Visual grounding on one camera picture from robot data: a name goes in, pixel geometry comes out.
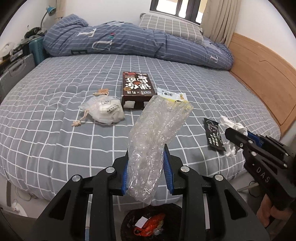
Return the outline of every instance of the trash bin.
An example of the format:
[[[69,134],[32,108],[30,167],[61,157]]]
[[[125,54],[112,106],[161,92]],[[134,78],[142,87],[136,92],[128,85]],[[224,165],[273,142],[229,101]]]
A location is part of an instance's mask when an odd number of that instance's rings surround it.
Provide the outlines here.
[[[137,236],[134,234],[136,222],[141,218],[150,218],[160,213],[165,214],[163,225],[158,235]],[[124,218],[120,235],[122,241],[178,241],[181,225],[182,208],[176,204],[164,204],[161,206],[147,206],[130,211]]]

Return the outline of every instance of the white label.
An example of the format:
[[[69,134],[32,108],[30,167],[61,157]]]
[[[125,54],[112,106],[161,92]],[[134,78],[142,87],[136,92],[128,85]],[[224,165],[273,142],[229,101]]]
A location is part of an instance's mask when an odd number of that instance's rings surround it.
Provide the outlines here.
[[[157,95],[174,101],[187,101],[187,96],[185,93],[174,93],[161,88],[157,88]]]
[[[147,222],[147,218],[141,217],[135,224],[136,227],[138,228],[143,228],[144,224]]]
[[[127,100],[124,102],[124,108],[133,109],[135,107],[135,101],[129,101]]]
[[[107,113],[110,115],[114,115],[115,113],[117,113],[118,111],[120,111],[120,105],[118,104],[113,104],[110,107],[107,108]]]
[[[101,104],[111,104],[111,101],[109,101],[109,100],[101,101]]]

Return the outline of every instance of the human hand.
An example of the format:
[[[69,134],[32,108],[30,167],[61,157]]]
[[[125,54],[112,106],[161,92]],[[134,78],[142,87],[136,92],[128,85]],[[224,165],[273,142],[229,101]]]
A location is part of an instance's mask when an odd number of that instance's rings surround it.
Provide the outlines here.
[[[272,205],[271,200],[269,199],[267,194],[265,194],[260,208],[257,211],[257,217],[259,221],[263,224],[263,226],[267,227],[269,225],[270,216],[276,219],[287,221],[291,217],[292,213],[293,211],[290,208],[286,208],[284,211],[278,210],[275,206]]]

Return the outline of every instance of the brown snack box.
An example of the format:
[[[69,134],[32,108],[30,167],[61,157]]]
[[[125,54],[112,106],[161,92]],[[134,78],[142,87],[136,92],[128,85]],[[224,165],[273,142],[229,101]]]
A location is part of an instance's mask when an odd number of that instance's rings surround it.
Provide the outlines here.
[[[148,74],[123,72],[122,106],[126,101],[134,101],[134,109],[143,109],[144,102],[148,102],[153,95],[157,95]]]

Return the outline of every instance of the white tissue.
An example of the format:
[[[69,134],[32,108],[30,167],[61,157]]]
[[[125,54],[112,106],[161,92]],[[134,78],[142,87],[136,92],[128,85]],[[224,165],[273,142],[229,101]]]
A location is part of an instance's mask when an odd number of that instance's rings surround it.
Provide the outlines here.
[[[232,129],[242,133],[245,136],[248,135],[248,131],[247,131],[246,127],[244,127],[241,123],[236,123],[236,122],[229,120],[227,117],[225,117],[223,115],[220,117],[220,125],[225,126],[226,128],[230,127]],[[227,157],[235,157],[236,146],[234,143],[228,141],[224,144],[224,147],[226,149],[226,156]]]

